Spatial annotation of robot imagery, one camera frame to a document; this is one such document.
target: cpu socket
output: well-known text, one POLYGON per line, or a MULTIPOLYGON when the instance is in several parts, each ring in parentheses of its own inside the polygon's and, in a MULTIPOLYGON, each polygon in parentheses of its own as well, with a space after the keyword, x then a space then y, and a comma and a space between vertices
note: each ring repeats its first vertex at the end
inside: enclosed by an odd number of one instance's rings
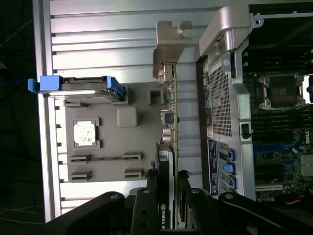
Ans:
POLYGON ((73 120, 74 148, 100 148, 98 126, 100 118, 81 118, 73 120))
POLYGON ((268 74, 258 79, 263 84, 264 110, 287 110, 305 104, 302 82, 298 74, 268 74))

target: pcie slot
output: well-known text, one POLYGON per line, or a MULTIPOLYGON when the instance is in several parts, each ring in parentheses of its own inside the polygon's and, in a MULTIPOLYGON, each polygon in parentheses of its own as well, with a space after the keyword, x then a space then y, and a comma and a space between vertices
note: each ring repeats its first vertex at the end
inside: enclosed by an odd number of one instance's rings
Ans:
POLYGON ((283 185, 281 185, 281 184, 264 184, 264 185, 256 185, 255 186, 256 192, 276 191, 276 190, 283 190, 283 185))

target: green circuit board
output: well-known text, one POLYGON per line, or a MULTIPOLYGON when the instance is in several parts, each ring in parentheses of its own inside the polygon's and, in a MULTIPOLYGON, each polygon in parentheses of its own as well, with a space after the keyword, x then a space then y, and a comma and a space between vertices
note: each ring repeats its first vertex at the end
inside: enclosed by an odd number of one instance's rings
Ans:
POLYGON ((313 189, 313 171, 303 166, 313 158, 313 105, 298 102, 299 79, 273 77, 251 73, 244 78, 250 92, 256 187, 275 186, 256 189, 256 199, 262 203, 290 200, 313 189), (266 77, 271 80, 267 85, 266 77))

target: rectangular hole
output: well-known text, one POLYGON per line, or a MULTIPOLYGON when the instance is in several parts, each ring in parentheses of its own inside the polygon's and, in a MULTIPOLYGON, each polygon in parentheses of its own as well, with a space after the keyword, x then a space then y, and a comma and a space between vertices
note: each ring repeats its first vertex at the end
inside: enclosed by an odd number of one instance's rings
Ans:
POLYGON ((150 92, 151 105, 161 104, 161 91, 151 91, 150 92))
POLYGON ((138 160, 139 157, 125 157, 124 156, 124 160, 138 160))
POLYGON ((139 175, 125 175, 125 178, 139 178, 139 175))
POLYGON ((87 180, 87 177, 72 177, 72 180, 87 180))

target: metal frame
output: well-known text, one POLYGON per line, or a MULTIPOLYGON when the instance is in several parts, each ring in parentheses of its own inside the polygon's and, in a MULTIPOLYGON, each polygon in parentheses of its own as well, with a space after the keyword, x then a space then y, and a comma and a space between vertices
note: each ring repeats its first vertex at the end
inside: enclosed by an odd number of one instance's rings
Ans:
POLYGON ((165 63, 177 63, 186 47, 191 46, 191 38, 182 35, 186 29, 191 29, 190 21, 182 21, 177 29, 173 29, 171 21, 159 21, 156 24, 156 48, 153 50, 153 78, 159 78, 159 71, 165 63))
MULTIPOLYGON (((96 9, 95 12, 90 12, 94 16, 88 16, 91 21, 95 20, 93 26, 97 29, 81 27, 78 24, 72 25, 73 17, 82 19, 86 12, 79 11, 79 7, 86 4, 89 8, 95 7, 95 4, 102 1, 92 0, 88 3, 83 0, 79 1, 79 6, 75 5, 70 8, 58 8, 58 4, 67 4, 73 1, 52 1, 52 0, 33 0, 33 14, 34 14, 34 28, 35 28, 35 44, 36 44, 36 61, 37 61, 37 81, 40 81, 40 75, 62 75, 67 76, 100 76, 106 73, 119 77, 119 82, 153 82, 151 77, 151 54, 152 48, 155 46, 155 30, 151 29, 156 21, 155 19, 176 20, 182 15, 188 20, 199 21, 196 30, 192 31, 192 35, 198 38, 202 34, 202 30, 206 26, 207 19, 213 16, 213 13, 207 9, 211 7, 211 3, 199 0, 202 5, 207 6, 205 11, 201 11, 201 17, 194 16, 194 11, 182 13, 181 10, 174 11, 174 13, 163 12, 163 9, 168 7, 175 8, 175 4, 162 5, 161 3, 153 4, 142 8, 141 1, 138 0, 134 6, 130 8, 125 7, 125 12, 134 11, 134 9, 143 9, 148 12, 146 17, 151 14, 154 18, 145 21, 143 25, 136 25, 138 21, 142 21, 142 14, 133 14, 132 20, 128 25, 124 24, 125 17, 129 17, 128 13, 108 14, 104 15, 102 10, 108 10, 108 6, 103 6, 102 9, 96 9), (60 12, 69 11, 66 17, 60 12), (99 22, 98 19, 113 20, 118 19, 116 25, 105 24, 99 22), (108 53, 91 54, 90 51, 109 49, 108 53), (83 54, 87 53, 90 59, 73 61, 64 59, 64 57, 73 56, 73 51, 78 50, 83 54), (98 58, 98 55, 104 55, 103 58, 98 58)), ((120 10, 119 6, 110 5, 110 12, 120 10)), ((178 9, 195 8, 189 1, 184 0, 184 3, 178 9)), ((198 164, 189 164, 190 161, 200 162, 198 144, 198 113, 196 109, 190 108, 197 101, 197 90, 194 76, 194 66, 192 62, 192 50, 184 53, 182 65, 178 64, 178 73, 181 81, 179 81, 179 96, 181 103, 179 105, 187 106, 188 109, 180 109, 182 116, 180 125, 184 130, 180 133, 182 138, 182 145, 180 148, 182 165, 187 166, 192 173, 191 182, 197 187, 201 187, 201 172, 198 164)), ((129 182, 98 182, 98 183, 69 183, 67 175, 67 150, 65 133, 65 107, 64 98, 62 96, 55 96, 44 98, 41 94, 38 95, 39 100, 39 118, 40 118, 40 135, 41 135, 41 155, 42 155, 42 172, 43 172, 43 186, 44 186, 44 203, 45 203, 45 220, 46 222, 72 210, 73 208, 89 201, 90 199, 105 193, 107 191, 118 191, 125 196, 128 195, 132 188, 144 187, 145 180, 129 182)))
MULTIPOLYGON (((53 73, 49 1, 33 0, 33 13, 36 42, 37 81, 40 82, 40 75, 52 75, 53 73)), ((55 211, 55 205, 60 204, 60 201, 55 201, 57 198, 60 199, 60 196, 55 198, 54 195, 54 189, 57 185, 55 185, 55 172, 52 170, 54 165, 53 162, 57 162, 57 155, 55 155, 57 148, 56 134, 55 130, 53 130, 51 126, 50 128, 47 128, 47 123, 53 124, 50 114, 54 113, 54 99, 44 98, 41 94, 39 94, 38 106, 44 182, 45 220, 50 221, 58 216, 58 212, 55 211)))
POLYGON ((210 66, 214 65, 221 55, 235 50, 251 31, 248 5, 221 8, 199 40, 199 51, 196 50, 195 53, 196 61, 199 57, 208 55, 210 66))
MULTIPOLYGON (((255 200, 253 148, 251 136, 242 136, 242 125, 247 124, 251 133, 251 113, 249 92, 243 84, 242 53, 248 46, 248 35, 252 31, 252 15, 248 5, 227 6, 221 8, 204 32, 195 51, 195 59, 208 57, 210 73, 219 67, 228 75, 229 105, 231 116, 231 136, 214 134, 213 140, 228 144, 235 150, 237 159, 236 180, 237 192, 255 200), (232 78, 231 62, 233 61, 235 77, 232 78)), ((218 157, 219 164, 224 160, 218 157)))

